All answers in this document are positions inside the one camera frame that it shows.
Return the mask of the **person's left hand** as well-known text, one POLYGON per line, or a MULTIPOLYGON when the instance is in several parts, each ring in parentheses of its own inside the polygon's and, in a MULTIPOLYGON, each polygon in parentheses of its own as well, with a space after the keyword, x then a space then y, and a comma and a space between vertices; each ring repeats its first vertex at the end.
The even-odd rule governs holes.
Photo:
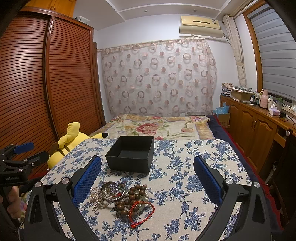
POLYGON ((21 216, 21 199, 19 197, 19 187, 13 186, 7 197, 9 205, 7 207, 7 213, 13 219, 19 219, 21 216))

